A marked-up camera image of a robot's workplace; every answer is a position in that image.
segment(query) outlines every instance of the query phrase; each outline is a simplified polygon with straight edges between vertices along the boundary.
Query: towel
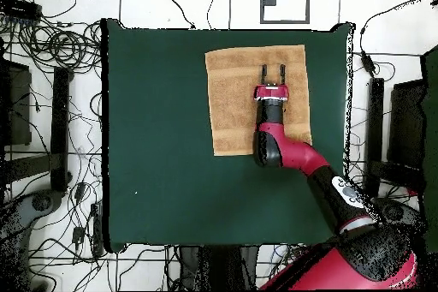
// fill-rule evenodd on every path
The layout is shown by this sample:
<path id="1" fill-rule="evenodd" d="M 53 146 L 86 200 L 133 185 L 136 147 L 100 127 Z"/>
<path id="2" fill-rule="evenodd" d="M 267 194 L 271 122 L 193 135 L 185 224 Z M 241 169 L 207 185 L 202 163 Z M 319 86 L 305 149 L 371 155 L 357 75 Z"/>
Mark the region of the towel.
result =
<path id="1" fill-rule="evenodd" d="M 289 99 L 284 106 L 287 137 L 311 144 L 309 89 L 303 45 L 230 48 L 205 53 L 210 124 L 215 156 L 252 154 L 257 102 L 254 88 L 267 64 L 267 83 L 280 83 L 286 65 Z"/>

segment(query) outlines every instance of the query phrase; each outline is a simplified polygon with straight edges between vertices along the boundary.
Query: white label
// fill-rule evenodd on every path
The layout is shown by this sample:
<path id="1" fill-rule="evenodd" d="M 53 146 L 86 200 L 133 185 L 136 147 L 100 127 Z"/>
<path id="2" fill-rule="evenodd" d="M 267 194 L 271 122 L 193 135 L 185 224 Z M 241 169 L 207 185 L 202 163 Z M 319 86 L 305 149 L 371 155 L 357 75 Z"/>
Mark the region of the white label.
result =
<path id="1" fill-rule="evenodd" d="M 342 177 L 335 176 L 332 179 L 332 185 L 348 205 L 356 208 L 364 208 L 364 204 L 358 197 L 356 191 L 350 186 L 350 184 L 348 184 L 348 182 L 342 179 Z"/>

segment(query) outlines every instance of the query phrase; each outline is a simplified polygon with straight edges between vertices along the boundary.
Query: white floor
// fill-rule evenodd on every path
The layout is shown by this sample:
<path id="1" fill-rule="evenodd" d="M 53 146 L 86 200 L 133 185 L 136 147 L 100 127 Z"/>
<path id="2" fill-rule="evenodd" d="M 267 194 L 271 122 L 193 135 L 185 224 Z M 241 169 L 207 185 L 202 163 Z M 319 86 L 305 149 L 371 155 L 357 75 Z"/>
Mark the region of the white floor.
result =
<path id="1" fill-rule="evenodd" d="M 43 6 L 45 15 L 55 15 L 68 9 L 74 0 L 35 0 Z M 207 29 L 207 10 L 211 0 L 175 0 L 184 9 L 188 20 L 194 22 L 196 28 Z M 358 39 L 359 30 L 365 21 L 373 14 L 393 7 L 397 3 L 405 0 L 311 0 L 311 20 L 309 25 L 261 25 L 259 23 L 259 4 L 260 0 L 231 0 L 231 29 L 246 28 L 310 28 L 316 30 L 329 30 L 338 22 L 352 22 L 356 24 L 354 35 L 354 50 L 359 51 Z M 215 0 L 213 3 L 209 20 L 214 28 L 228 28 L 229 0 Z M 181 12 L 170 0 L 77 0 L 76 6 L 67 14 L 61 15 L 59 20 L 62 22 L 85 22 L 93 23 L 100 18 L 117 18 L 126 27 L 188 27 L 182 18 Z M 421 78 L 419 55 L 431 49 L 438 44 L 438 8 L 432 8 L 429 2 L 421 2 L 413 5 L 407 5 L 402 9 L 392 11 L 388 14 L 378 16 L 367 27 L 364 34 L 364 49 L 371 53 L 372 59 L 377 62 L 392 63 L 396 72 L 392 80 L 385 83 L 385 108 L 384 111 L 390 110 L 389 95 L 394 83 L 400 83 L 407 80 Z M 83 30 L 83 26 L 74 26 L 73 30 Z M 44 75 L 35 67 L 32 60 L 19 57 L 15 54 L 22 53 L 23 50 L 19 45 L 12 47 L 12 59 L 18 63 L 29 65 L 33 76 L 33 90 L 39 92 L 48 99 L 51 98 L 50 84 Z M 359 69 L 362 64 L 360 58 L 353 58 L 353 68 Z M 390 78 L 393 70 L 390 65 L 382 64 L 380 75 L 383 78 Z M 366 107 L 366 89 L 369 76 L 363 69 L 354 74 L 353 80 L 353 107 Z M 68 156 L 68 167 L 74 175 L 74 181 L 79 177 L 80 166 L 82 167 L 81 175 L 84 176 L 86 166 L 91 155 L 78 155 L 76 150 L 83 153 L 95 152 L 92 162 L 97 166 L 99 172 L 99 157 L 101 153 L 101 132 L 97 117 L 92 114 L 89 108 L 90 100 L 93 95 L 101 91 L 101 82 L 98 75 L 91 71 L 87 74 L 77 74 L 70 87 L 72 102 L 77 109 L 76 113 L 81 113 L 88 121 L 76 119 L 70 124 L 72 143 L 70 143 L 70 152 Z M 50 100 L 38 96 L 40 105 L 50 105 Z M 94 102 L 94 110 L 98 110 L 98 101 Z M 353 110 L 352 125 L 362 122 L 366 118 L 365 110 Z M 44 138 L 44 142 L 50 143 L 50 119 L 51 108 L 43 107 L 37 113 L 32 107 L 31 122 L 35 124 Z M 384 117 L 384 143 L 382 150 L 383 159 L 386 157 L 386 145 L 388 139 L 388 124 L 390 114 Z M 365 126 L 361 124 L 354 128 L 353 132 L 364 140 Z M 357 143 L 358 138 L 352 138 L 352 143 Z M 33 142 L 30 146 L 14 146 L 8 153 L 8 159 L 29 156 L 34 152 L 44 153 L 44 148 L 39 141 L 38 135 L 33 129 Z M 358 159 L 356 146 L 352 146 L 351 157 Z M 32 178 L 15 182 L 12 184 L 12 196 L 17 195 Z M 85 177 L 86 182 L 94 182 L 96 178 L 88 172 Z M 33 182 L 27 189 L 32 191 L 41 187 L 50 185 L 49 177 L 43 177 Z M 102 196 L 101 187 L 96 188 L 97 197 Z M 93 196 L 82 204 L 85 216 L 81 215 L 81 222 L 86 221 L 86 216 L 90 210 Z M 31 249 L 36 249 L 47 238 L 59 239 L 66 247 L 71 243 L 73 225 L 66 217 L 68 212 L 67 202 L 63 201 L 60 209 L 48 217 L 42 218 L 35 226 L 31 237 Z M 41 227 L 59 221 L 59 223 L 49 225 L 43 229 Z M 118 255 L 108 254 L 100 261 L 102 266 L 92 273 L 95 276 L 87 284 L 86 291 L 106 291 L 115 290 L 117 275 L 127 270 L 133 265 L 140 252 L 151 247 L 146 245 L 131 245 L 126 252 Z M 42 247 L 44 251 L 36 252 L 31 264 L 34 271 L 41 270 L 44 265 L 50 264 L 42 270 L 56 279 L 57 285 L 55 291 L 69 292 L 73 291 L 82 278 L 96 267 L 80 263 L 72 265 L 72 254 L 64 251 L 63 248 L 53 241 L 48 241 Z M 269 269 L 269 260 L 273 253 L 273 246 L 262 246 L 257 265 L 257 274 L 265 276 Z M 89 246 L 84 243 L 84 249 L 81 252 L 82 257 L 89 257 Z M 140 257 L 136 266 L 123 274 L 121 278 L 120 290 L 156 290 L 162 287 L 163 269 L 164 269 L 164 252 L 145 251 Z M 179 276 L 177 262 L 172 262 L 170 267 L 173 279 Z M 86 279 L 79 285 L 86 284 Z M 264 280 L 259 279 L 258 285 L 263 284 Z"/>

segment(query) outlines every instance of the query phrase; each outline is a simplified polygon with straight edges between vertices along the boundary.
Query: black metal bar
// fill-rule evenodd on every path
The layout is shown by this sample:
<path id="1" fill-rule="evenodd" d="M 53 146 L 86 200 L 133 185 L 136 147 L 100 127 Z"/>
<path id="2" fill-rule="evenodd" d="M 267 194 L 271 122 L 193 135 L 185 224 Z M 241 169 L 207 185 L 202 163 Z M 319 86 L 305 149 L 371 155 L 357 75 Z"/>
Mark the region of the black metal bar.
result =
<path id="1" fill-rule="evenodd" d="M 4 158 L 4 147 L 6 146 L 6 135 L 8 133 L 8 111 L 6 107 L 8 92 L 6 88 L 10 86 L 10 77 L 6 60 L 3 59 L 4 41 L 0 38 L 0 206 L 4 201 L 4 190 L 6 188 L 6 179 L 3 176 L 6 160 Z"/>
<path id="2" fill-rule="evenodd" d="M 371 78 L 368 87 L 368 121 L 366 125 L 364 191 L 370 197 L 379 194 L 380 178 L 371 171 L 374 161 L 382 161 L 383 78 Z"/>
<path id="3" fill-rule="evenodd" d="M 63 165 L 63 154 L 30 156 L 5 161 L 4 178 L 6 183 L 16 182 L 30 176 L 60 169 Z"/>
<path id="4" fill-rule="evenodd" d="M 417 193 L 424 190 L 423 174 L 420 169 L 409 168 L 400 164 L 373 161 L 369 172 L 379 179 L 393 182 L 394 185 L 409 188 Z"/>
<path id="5" fill-rule="evenodd" d="M 51 115 L 50 152 L 61 156 L 61 164 L 50 172 L 52 190 L 64 193 L 68 186 L 68 104 L 69 84 L 74 78 L 70 69 L 55 68 Z"/>

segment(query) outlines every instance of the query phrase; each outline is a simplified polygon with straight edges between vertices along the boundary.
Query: green mat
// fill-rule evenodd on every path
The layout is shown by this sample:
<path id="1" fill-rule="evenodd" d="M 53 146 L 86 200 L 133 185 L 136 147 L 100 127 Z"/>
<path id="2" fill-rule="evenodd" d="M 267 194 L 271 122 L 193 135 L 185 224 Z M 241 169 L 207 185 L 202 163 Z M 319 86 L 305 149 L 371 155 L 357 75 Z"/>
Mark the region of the green mat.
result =
<path id="1" fill-rule="evenodd" d="M 188 31 L 123 29 L 106 22 L 109 204 L 104 210 L 113 249 L 128 242 L 309 244 L 331 236 L 297 170 L 261 169 L 252 156 L 213 156 L 204 54 L 305 45 L 313 145 L 341 173 L 350 24 L 333 32 Z"/>
<path id="2" fill-rule="evenodd" d="M 423 78 L 428 91 L 423 100 L 426 116 L 423 171 L 426 180 L 423 207 L 428 223 L 425 236 L 428 252 L 438 252 L 438 46 L 421 58 Z"/>

